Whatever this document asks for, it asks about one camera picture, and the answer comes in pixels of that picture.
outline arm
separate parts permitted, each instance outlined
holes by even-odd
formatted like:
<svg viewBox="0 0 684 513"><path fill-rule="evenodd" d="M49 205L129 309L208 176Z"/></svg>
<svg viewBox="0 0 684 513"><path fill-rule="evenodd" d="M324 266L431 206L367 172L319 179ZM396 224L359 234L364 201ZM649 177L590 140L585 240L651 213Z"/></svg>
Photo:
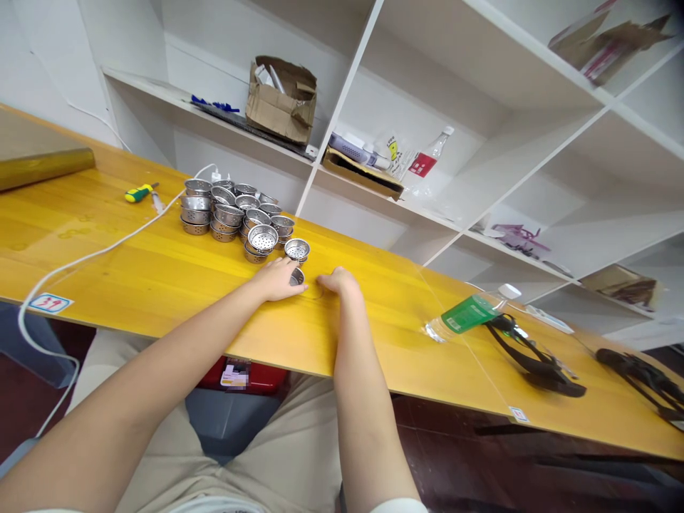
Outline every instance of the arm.
<svg viewBox="0 0 684 513"><path fill-rule="evenodd" d="M268 263L114 373L0 481L0 510L113 512L159 424L256 309L306 290L289 284L296 265Z"/></svg>
<svg viewBox="0 0 684 513"><path fill-rule="evenodd" d="M318 280L340 296L334 380L340 462L349 511L367 513L400 497L420 500L399 441L361 289L341 267Z"/></svg>

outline green bottle label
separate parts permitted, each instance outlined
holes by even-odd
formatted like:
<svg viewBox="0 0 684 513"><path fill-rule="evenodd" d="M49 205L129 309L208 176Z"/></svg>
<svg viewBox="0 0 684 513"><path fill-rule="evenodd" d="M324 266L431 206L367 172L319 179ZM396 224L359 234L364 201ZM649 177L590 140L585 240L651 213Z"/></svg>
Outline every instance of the green bottle label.
<svg viewBox="0 0 684 513"><path fill-rule="evenodd" d="M463 333L491 321L499 312L479 296L471 296L442 314L442 320L454 333Z"/></svg>

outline khaki pants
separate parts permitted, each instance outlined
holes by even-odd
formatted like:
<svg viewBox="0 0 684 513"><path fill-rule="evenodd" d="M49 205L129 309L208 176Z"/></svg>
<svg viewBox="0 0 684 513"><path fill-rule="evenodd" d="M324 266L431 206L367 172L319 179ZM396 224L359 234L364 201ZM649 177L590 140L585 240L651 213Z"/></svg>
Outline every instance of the khaki pants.
<svg viewBox="0 0 684 513"><path fill-rule="evenodd" d="M98 330L69 410L150 344ZM204 456L181 402L152 437L117 513L168 511L200 494L256 502L274 513L334 511L342 474L333 383L301 374L291 381L268 425L226 467Z"/></svg>

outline wooden table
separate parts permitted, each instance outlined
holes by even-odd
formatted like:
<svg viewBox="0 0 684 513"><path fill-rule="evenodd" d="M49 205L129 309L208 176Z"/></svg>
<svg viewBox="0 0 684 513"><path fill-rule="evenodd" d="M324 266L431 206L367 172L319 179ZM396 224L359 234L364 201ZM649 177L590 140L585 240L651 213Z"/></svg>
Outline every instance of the wooden table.
<svg viewBox="0 0 684 513"><path fill-rule="evenodd" d="M162 201L169 202L187 178L32 119L87 143L97 168L0 194L0 297L14 302L23 301L52 269L107 247L155 215L149 200L128 204L124 191L159 182ZM222 244L210 235L185 234L179 215L175 205L121 247L48 283L43 291L75 300L59 316L158 338L254 275L257 267L244 259L239 240ZM337 300L323 292L315 276L342 265L361 283L390 389L508 417L509 406L515 406L534 427L684 460L684 434L598 364L579 340L591 347L608 341L590 333L567 336L513 312L532 338L543 341L588 388L581 399L537 390L485 328L448 344L435 343L422 332L427 321L472 294L471 286L304 219L296 223L296 235L312 248L303 268L309 290L264 305L229 354L331 375Z"/></svg>

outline plastic water bottle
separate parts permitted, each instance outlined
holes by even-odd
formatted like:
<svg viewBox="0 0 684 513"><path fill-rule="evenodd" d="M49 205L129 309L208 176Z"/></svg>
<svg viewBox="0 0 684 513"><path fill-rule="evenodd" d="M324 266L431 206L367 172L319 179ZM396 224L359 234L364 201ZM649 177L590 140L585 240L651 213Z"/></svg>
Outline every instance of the plastic water bottle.
<svg viewBox="0 0 684 513"><path fill-rule="evenodd" d="M437 342L450 342L458 334L501 315L508 301L517 297L520 291L509 284L501 285L498 291L473 294L427 323L425 331Z"/></svg>
<svg viewBox="0 0 684 513"><path fill-rule="evenodd" d="M413 190L420 185L423 178L425 178L432 167L437 164L437 161L442 156L444 144L453 133L453 127L444 127L440 136L433 140L423 151L418 153L418 156L413 160L408 171L401 179L401 183L405 190Z"/></svg>

